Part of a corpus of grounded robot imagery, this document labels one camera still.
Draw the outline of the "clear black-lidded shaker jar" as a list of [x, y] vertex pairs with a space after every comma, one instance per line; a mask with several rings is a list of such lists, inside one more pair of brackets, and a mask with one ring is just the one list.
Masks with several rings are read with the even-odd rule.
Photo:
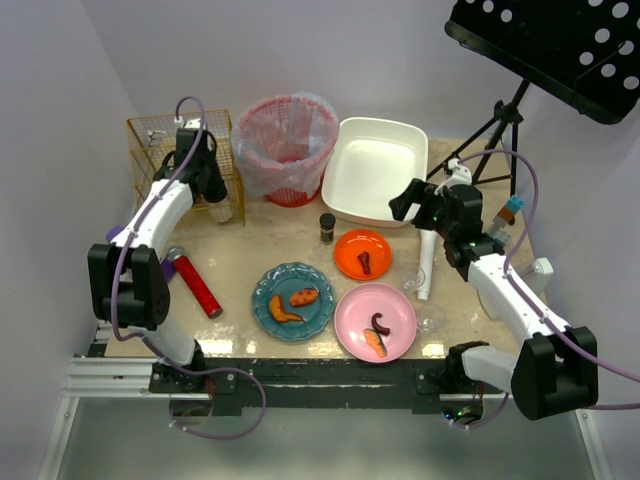
[[224, 224], [233, 219], [234, 211], [234, 202], [227, 194], [221, 201], [213, 204], [211, 216], [215, 223]]

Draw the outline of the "dark spice jar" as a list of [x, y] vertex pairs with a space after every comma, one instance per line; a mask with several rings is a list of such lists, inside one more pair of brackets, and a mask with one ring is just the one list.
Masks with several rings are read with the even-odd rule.
[[323, 213], [319, 217], [320, 239], [325, 244], [331, 244], [334, 240], [336, 218], [331, 213]]

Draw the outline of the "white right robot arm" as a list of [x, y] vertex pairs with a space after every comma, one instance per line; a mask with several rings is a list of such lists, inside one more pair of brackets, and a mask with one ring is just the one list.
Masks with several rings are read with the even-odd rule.
[[586, 327], [573, 328], [552, 312], [511, 269], [504, 250], [483, 230], [482, 193], [471, 185], [439, 188], [414, 179], [389, 207], [394, 219], [418, 212], [413, 225], [437, 233], [445, 257], [460, 276], [496, 310], [520, 343], [518, 355], [483, 341], [450, 348], [444, 385], [478, 381], [510, 394], [529, 420], [591, 407], [599, 396], [597, 367], [577, 353], [597, 353]]

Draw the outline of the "white microphone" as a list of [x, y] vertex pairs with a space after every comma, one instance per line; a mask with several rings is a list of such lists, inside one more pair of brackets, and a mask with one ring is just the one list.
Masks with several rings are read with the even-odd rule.
[[431, 282], [437, 233], [432, 230], [421, 230], [420, 238], [421, 245], [419, 266], [424, 272], [424, 282], [417, 289], [417, 298], [421, 301], [428, 301], [431, 293]]

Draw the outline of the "toy block stack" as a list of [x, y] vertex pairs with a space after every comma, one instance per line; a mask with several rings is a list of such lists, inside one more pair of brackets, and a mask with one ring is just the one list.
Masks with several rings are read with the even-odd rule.
[[524, 202], [517, 195], [512, 195], [493, 218], [487, 229], [487, 235], [499, 246], [504, 247], [509, 243], [511, 235], [505, 228], [515, 223], [515, 216], [523, 205]]

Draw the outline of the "white rectangular basin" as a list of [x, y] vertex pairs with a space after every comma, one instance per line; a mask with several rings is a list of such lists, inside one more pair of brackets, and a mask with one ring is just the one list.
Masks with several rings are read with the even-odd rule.
[[429, 139], [413, 125], [369, 117], [340, 123], [338, 140], [327, 164], [321, 197], [330, 212], [352, 223], [381, 228], [407, 225], [412, 206], [396, 221], [389, 201], [411, 180], [426, 177]]

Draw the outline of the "orange plate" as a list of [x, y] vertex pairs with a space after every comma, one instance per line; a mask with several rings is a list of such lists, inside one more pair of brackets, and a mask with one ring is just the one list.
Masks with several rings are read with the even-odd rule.
[[347, 277], [369, 281], [385, 274], [392, 263], [392, 251], [386, 239], [373, 230], [352, 229], [337, 240], [333, 259]]

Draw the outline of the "clear glass cup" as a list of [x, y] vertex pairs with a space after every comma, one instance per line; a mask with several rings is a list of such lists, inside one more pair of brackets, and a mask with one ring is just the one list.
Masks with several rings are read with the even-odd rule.
[[401, 287], [406, 292], [420, 289], [425, 280], [425, 272], [420, 266], [410, 266], [400, 272]]

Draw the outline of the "pink plate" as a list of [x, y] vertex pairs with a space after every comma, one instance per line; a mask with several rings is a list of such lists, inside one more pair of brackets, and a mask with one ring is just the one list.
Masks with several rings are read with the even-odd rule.
[[[369, 363], [386, 363], [400, 358], [412, 346], [417, 332], [414, 307], [395, 288], [371, 283], [350, 289], [338, 302], [334, 328], [342, 347], [352, 356]], [[387, 349], [378, 358], [364, 339], [363, 330], [377, 331]]]

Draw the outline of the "orange fried food piece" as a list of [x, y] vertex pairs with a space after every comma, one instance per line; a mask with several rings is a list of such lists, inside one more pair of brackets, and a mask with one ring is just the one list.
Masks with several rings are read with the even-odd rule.
[[319, 292], [314, 288], [304, 288], [291, 294], [289, 304], [292, 307], [310, 305], [319, 297]]

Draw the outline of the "red glitter microphone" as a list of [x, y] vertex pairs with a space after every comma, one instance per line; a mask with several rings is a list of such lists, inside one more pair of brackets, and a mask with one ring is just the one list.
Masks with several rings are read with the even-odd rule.
[[167, 251], [167, 259], [193, 294], [195, 300], [209, 319], [215, 319], [223, 313], [223, 308], [192, 264], [185, 250], [177, 245]]

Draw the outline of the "salmon slice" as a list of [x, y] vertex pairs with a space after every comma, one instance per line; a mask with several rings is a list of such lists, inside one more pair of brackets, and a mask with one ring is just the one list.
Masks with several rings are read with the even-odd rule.
[[387, 349], [381, 335], [373, 329], [364, 329], [363, 335], [366, 344], [373, 349], [378, 358], [387, 357]]

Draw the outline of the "teal ornate plate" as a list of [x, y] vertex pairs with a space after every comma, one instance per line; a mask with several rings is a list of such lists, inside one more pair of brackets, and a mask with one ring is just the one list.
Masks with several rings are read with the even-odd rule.
[[267, 271], [251, 298], [251, 311], [271, 336], [308, 340], [322, 332], [333, 316], [336, 295], [328, 278], [305, 263], [283, 263]]

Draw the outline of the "fried chicken wing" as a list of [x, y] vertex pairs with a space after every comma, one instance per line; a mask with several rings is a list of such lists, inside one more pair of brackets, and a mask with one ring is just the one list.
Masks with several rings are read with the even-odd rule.
[[274, 294], [269, 301], [269, 312], [278, 323], [303, 322], [304, 318], [298, 314], [287, 312], [279, 294]]

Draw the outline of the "black music stand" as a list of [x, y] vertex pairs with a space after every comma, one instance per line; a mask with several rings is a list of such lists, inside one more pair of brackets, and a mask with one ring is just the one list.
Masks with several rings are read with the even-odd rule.
[[480, 128], [518, 138], [518, 110], [530, 85], [605, 125], [639, 101], [639, 4], [636, 1], [458, 1], [445, 32], [462, 47], [518, 75], [509, 102], [498, 101]]

